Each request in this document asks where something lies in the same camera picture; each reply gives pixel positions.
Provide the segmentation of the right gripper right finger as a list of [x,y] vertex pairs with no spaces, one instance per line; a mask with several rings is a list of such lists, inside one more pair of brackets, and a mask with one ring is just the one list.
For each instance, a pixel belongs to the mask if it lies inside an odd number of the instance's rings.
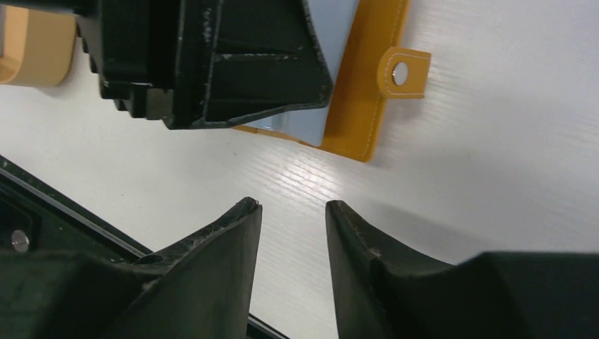
[[598,255],[487,251],[452,265],[326,204],[340,338],[597,338]]

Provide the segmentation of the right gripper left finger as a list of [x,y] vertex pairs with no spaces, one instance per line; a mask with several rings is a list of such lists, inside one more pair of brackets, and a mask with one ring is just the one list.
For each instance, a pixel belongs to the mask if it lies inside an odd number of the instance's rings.
[[262,206],[243,198],[134,263],[1,254],[2,338],[243,338]]

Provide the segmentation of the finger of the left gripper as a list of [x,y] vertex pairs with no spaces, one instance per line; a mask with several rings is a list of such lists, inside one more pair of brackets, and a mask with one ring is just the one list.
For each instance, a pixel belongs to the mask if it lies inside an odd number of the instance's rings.
[[169,129],[229,128],[331,97],[305,1],[88,1],[76,23],[100,96]]

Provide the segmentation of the orange leather card holder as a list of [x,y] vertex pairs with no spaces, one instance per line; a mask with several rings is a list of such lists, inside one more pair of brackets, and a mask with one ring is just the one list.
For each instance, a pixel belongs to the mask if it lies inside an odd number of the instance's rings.
[[432,56],[401,46],[409,1],[314,1],[336,84],[328,107],[286,112],[238,130],[371,160],[389,100],[422,99]]

